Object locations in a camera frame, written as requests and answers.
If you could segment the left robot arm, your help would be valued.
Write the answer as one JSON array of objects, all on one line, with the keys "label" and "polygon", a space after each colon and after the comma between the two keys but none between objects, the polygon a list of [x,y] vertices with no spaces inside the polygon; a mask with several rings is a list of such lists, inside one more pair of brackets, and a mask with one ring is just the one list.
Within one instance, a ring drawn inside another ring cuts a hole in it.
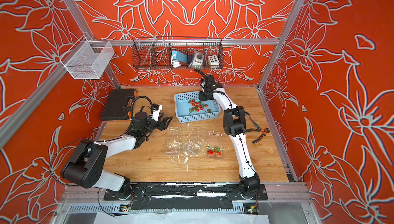
[{"label": "left robot arm", "polygon": [[61,178],[85,189],[100,188],[126,199],[132,194],[130,179],[104,170],[105,160],[125,151],[139,148],[154,130],[166,130],[173,117],[164,117],[162,106],[152,105],[152,112],[141,110],[131,118],[130,126],[118,138],[107,141],[84,139],[61,170]]}]

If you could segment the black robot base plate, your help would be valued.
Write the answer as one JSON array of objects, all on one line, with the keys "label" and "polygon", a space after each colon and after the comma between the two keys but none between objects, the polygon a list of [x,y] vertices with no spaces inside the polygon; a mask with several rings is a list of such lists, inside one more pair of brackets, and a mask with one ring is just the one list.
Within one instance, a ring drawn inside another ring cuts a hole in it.
[{"label": "black robot base plate", "polygon": [[250,196],[242,193],[238,184],[135,183],[130,186],[131,192],[126,196],[106,190],[105,201],[120,203],[114,213],[162,210],[246,213],[245,208],[268,200],[264,185]]}]

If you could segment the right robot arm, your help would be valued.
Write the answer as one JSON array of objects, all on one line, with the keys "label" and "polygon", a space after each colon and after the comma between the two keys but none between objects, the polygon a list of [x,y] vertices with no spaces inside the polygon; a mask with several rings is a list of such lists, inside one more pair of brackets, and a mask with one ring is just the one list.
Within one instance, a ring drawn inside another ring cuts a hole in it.
[{"label": "right robot arm", "polygon": [[223,129],[234,146],[239,165],[240,194],[247,199],[258,196],[261,184],[247,148],[245,109],[230,99],[224,87],[212,75],[202,74],[200,87],[200,100],[215,101],[223,110]]}]

